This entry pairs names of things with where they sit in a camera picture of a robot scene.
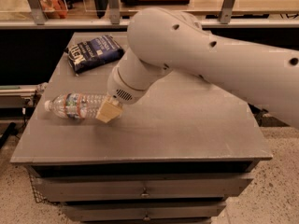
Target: gray tabletop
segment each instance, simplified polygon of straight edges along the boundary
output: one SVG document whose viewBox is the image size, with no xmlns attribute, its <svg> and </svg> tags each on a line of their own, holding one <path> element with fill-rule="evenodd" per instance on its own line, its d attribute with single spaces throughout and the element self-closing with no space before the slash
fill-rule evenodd
<svg viewBox="0 0 299 224">
<path fill-rule="evenodd" d="M 112 35 L 127 49 L 126 33 Z M 74 34 L 70 44 L 99 33 Z M 116 63 L 75 76 L 64 54 L 11 158 L 28 165 L 140 161 L 248 161 L 272 157 L 248 105 L 199 77 L 172 72 L 109 124 L 61 119 L 44 102 L 69 92 L 107 92 Z"/>
</svg>

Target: gray dresser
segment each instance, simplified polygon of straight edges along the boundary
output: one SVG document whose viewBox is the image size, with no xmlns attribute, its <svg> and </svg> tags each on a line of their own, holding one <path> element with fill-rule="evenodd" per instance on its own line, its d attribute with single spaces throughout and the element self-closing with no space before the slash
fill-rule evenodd
<svg viewBox="0 0 299 224">
<path fill-rule="evenodd" d="M 126 33 L 111 34 L 127 49 Z M 71 44 L 100 34 L 74 34 Z M 248 105 L 199 77 L 172 72 L 109 124 L 60 119 L 44 102 L 107 92 L 116 63 L 75 76 L 59 61 L 11 158 L 76 221 L 211 223 L 271 151 Z"/>
</svg>

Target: bottle cap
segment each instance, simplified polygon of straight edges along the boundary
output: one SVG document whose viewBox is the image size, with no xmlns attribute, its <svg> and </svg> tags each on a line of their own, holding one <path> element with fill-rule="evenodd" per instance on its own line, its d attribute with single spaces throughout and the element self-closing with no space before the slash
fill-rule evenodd
<svg viewBox="0 0 299 224">
<path fill-rule="evenodd" d="M 45 109 L 46 111 L 50 112 L 50 101 L 45 102 Z"/>
</svg>

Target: screw hole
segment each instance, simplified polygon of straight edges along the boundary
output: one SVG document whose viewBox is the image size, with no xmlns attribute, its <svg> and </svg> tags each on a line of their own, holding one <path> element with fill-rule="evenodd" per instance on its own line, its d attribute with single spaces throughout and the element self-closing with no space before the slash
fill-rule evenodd
<svg viewBox="0 0 299 224">
<path fill-rule="evenodd" d="M 173 30 L 177 30 L 178 28 L 179 28 L 179 25 L 178 25 L 178 24 L 172 26 L 172 29 L 173 29 Z"/>
<path fill-rule="evenodd" d="M 290 64 L 291 64 L 291 65 L 297 65 L 298 63 L 299 63 L 298 58 L 291 58 L 291 59 L 290 59 Z"/>
<path fill-rule="evenodd" d="M 209 43 L 209 46 L 214 48 L 216 46 L 216 44 L 217 44 L 217 41 L 212 41 Z"/>
</svg>

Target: speaker grille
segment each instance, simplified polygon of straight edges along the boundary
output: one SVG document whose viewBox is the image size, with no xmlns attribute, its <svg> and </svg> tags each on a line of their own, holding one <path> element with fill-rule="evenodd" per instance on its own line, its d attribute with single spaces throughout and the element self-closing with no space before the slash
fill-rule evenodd
<svg viewBox="0 0 299 224">
<path fill-rule="evenodd" d="M 132 95 L 123 90 L 116 90 L 117 95 L 122 98 L 122 100 L 130 101 L 133 99 Z"/>
</svg>

